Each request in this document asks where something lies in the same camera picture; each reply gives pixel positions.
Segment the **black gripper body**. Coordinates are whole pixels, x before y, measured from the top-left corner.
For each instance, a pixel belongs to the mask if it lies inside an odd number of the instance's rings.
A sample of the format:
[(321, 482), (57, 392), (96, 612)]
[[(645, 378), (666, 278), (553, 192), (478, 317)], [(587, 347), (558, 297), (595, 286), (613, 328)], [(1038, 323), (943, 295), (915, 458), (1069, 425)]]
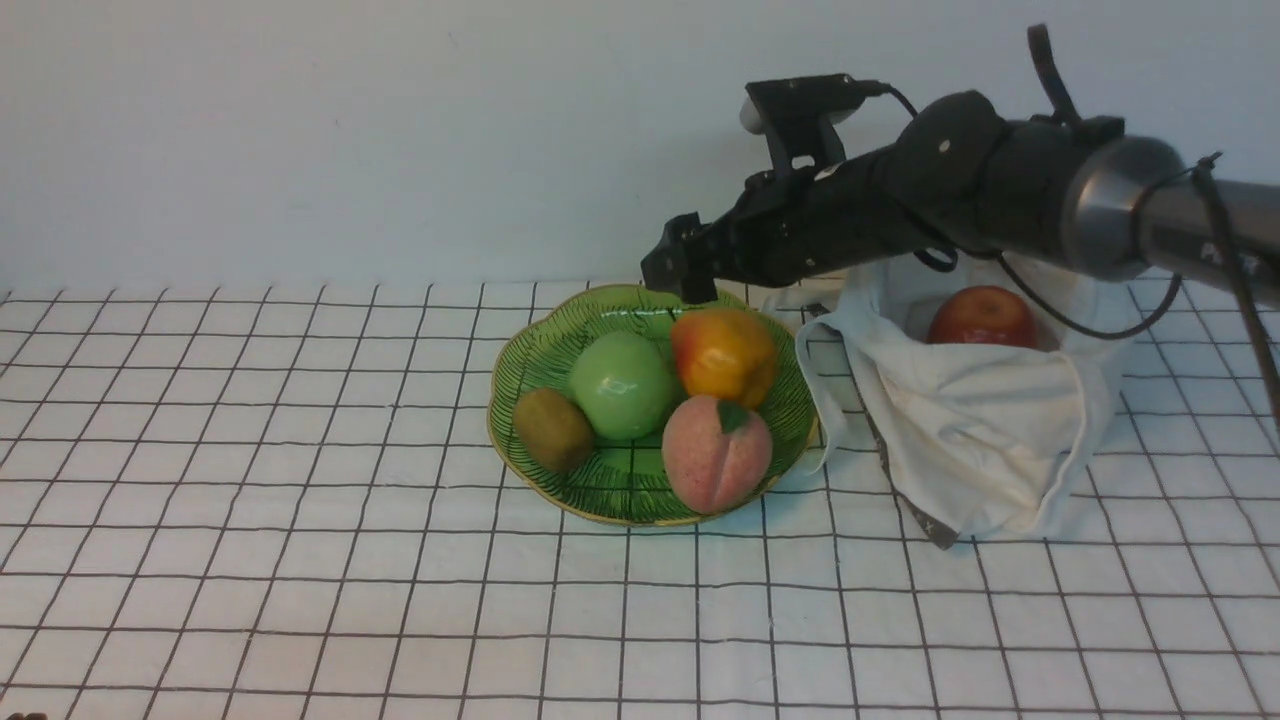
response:
[(892, 158), (892, 149), (879, 149), (744, 190), (690, 238), (690, 272), (780, 288), (925, 250), (925, 232), (883, 186)]

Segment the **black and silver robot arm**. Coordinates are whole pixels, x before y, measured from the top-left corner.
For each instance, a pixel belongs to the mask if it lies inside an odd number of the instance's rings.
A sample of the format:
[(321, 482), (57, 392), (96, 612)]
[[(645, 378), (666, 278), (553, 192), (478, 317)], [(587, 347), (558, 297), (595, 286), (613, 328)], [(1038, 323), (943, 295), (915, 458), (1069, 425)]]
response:
[(668, 220), (643, 259), (644, 284), (704, 304), (717, 281), (782, 288), (964, 251), (1107, 282), (1160, 268), (1231, 288), (1190, 164), (1164, 141), (1112, 117), (1007, 120), (965, 91), (920, 109), (892, 143), (846, 158), (836, 124), (888, 91), (846, 76), (749, 85), (740, 120), (764, 137), (773, 167), (721, 218)]

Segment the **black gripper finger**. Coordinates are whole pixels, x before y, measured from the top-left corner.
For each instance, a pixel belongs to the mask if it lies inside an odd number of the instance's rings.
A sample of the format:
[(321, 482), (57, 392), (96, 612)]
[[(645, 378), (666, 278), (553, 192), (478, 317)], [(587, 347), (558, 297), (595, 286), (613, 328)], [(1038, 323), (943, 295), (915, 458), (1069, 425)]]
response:
[(640, 263), (643, 286), (689, 305), (716, 300), (718, 290), (703, 240), (705, 227), (698, 213), (667, 220), (658, 243)]

